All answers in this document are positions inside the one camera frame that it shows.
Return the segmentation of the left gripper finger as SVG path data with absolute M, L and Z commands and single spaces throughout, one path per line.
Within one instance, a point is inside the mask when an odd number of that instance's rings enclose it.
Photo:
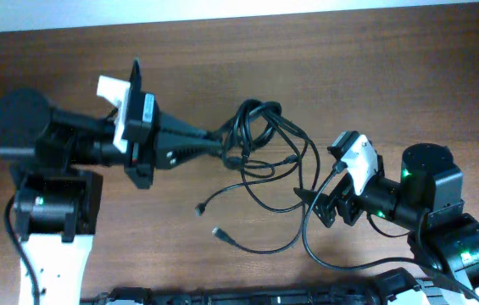
M 196 128 L 189 125 L 187 122 L 164 112 L 159 113 L 159 129 L 163 132 L 180 136 L 198 138 L 207 138 L 209 136 L 209 133 L 206 130 Z
M 155 168 L 173 169 L 204 154 L 217 153 L 218 141 L 191 137 L 160 137 L 154 146 Z

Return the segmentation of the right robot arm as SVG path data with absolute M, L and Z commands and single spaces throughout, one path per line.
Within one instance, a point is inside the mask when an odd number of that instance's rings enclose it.
M 448 302 L 479 304 L 479 221 L 465 213 L 463 174 L 447 147 L 420 143 L 405 149 L 401 177 L 390 180 L 371 143 L 334 143 L 332 174 L 344 173 L 330 194 L 296 189 L 326 226 L 336 216 L 354 225 L 361 214 L 408 230 L 417 265 L 443 288 Z

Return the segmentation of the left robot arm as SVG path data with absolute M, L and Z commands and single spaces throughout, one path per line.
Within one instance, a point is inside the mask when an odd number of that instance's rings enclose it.
M 3 219 L 19 255 L 22 304 L 80 301 L 102 200 L 94 166 L 120 165 L 148 189 L 156 170 L 221 150 L 215 133 L 161 111 L 138 64 L 128 80 L 100 76 L 97 95 L 112 106 L 102 118 L 63 110 L 31 88 L 0 98 L 0 158 L 15 186 Z

